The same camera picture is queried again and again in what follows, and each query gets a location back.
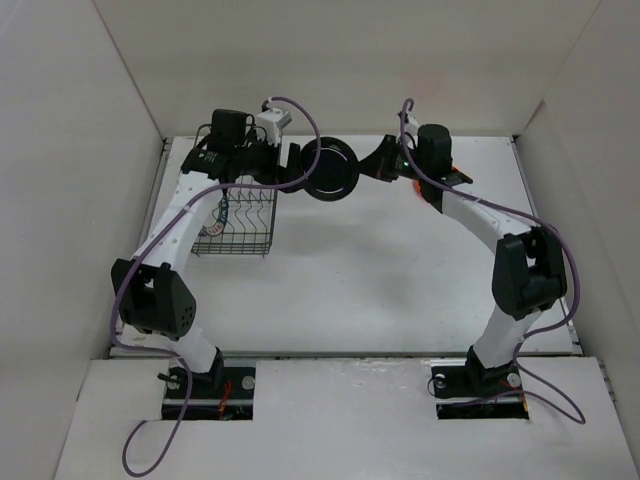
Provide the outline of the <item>black plate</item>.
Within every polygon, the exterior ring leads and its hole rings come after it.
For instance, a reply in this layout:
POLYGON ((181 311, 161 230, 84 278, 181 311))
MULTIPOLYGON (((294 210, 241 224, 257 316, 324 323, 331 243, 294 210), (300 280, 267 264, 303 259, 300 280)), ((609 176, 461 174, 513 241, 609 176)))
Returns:
POLYGON ((338 138, 323 136, 318 163, 304 182, 304 190, 316 200, 336 202, 355 189, 359 175, 354 150, 338 138))

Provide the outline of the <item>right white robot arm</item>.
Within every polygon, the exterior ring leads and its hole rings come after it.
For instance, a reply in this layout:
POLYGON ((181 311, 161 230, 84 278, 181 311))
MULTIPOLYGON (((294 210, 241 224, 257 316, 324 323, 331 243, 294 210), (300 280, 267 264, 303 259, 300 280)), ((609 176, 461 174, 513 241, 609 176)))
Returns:
POLYGON ((387 135, 359 163, 360 173, 391 182, 418 182, 422 197, 439 213, 457 221, 493 254, 491 293, 495 308, 464 364, 432 369, 439 399, 492 397, 518 375, 516 347, 541 316, 562 298, 567 279, 560 242, 546 229, 481 203, 472 179, 454 167, 449 130, 437 124, 419 127, 407 140, 387 135))

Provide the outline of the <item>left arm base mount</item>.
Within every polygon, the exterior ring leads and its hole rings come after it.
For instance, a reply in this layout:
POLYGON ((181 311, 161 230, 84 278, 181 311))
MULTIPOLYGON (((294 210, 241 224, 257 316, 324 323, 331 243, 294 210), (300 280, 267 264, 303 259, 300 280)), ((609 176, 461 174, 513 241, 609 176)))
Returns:
MULTIPOLYGON (((161 406, 163 420, 177 420, 187 393, 183 368, 171 365, 157 378, 165 384, 161 406)), ((256 363, 231 359, 225 363, 219 385, 194 376, 184 419, 186 421, 250 421, 253 419, 256 363)))

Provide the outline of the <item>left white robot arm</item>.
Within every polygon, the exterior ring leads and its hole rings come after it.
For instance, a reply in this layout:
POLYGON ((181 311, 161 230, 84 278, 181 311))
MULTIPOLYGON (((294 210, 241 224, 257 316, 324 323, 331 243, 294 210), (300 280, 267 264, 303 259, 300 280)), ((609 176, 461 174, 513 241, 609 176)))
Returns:
POLYGON ((207 217, 232 190, 285 190, 304 173, 280 165, 287 110, 262 106, 257 115, 217 109, 209 132, 182 162, 173 195, 146 240, 111 268, 114 315, 151 337, 149 350, 182 366, 178 383, 204 397, 223 387, 224 359, 196 324, 197 301, 182 275, 207 217))

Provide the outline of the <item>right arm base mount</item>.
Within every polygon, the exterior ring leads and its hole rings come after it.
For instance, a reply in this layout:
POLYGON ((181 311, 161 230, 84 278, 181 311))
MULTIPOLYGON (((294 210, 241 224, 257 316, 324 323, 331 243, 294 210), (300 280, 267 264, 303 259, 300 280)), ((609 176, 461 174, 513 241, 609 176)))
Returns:
POLYGON ((487 373, 469 362, 436 362, 427 386, 436 398, 438 420, 529 419, 521 377, 513 364, 487 373))

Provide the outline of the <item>white plate green rim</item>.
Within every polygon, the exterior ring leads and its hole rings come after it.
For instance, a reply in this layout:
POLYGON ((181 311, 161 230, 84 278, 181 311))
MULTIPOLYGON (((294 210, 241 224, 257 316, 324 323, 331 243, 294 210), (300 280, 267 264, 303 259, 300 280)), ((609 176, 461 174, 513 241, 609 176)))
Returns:
POLYGON ((213 223, 205 225, 200 230, 200 236, 218 237, 224 233, 228 223, 229 200, 226 192, 223 192, 217 207, 212 211, 213 223))

